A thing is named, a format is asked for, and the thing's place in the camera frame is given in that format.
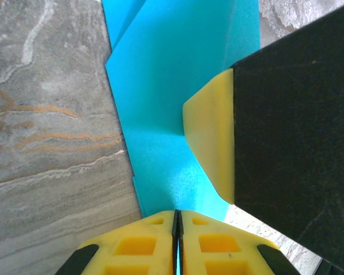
gray marble surface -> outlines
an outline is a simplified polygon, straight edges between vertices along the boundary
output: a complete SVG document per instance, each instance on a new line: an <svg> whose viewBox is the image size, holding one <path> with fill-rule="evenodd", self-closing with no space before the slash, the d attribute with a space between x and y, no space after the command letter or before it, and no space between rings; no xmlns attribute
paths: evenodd
<svg viewBox="0 0 344 275"><path fill-rule="evenodd" d="M261 41L344 4L261 0ZM84 240L136 221L132 169L104 63L100 1L0 0L0 274L54 274ZM236 207L226 222L317 257Z"/></svg>

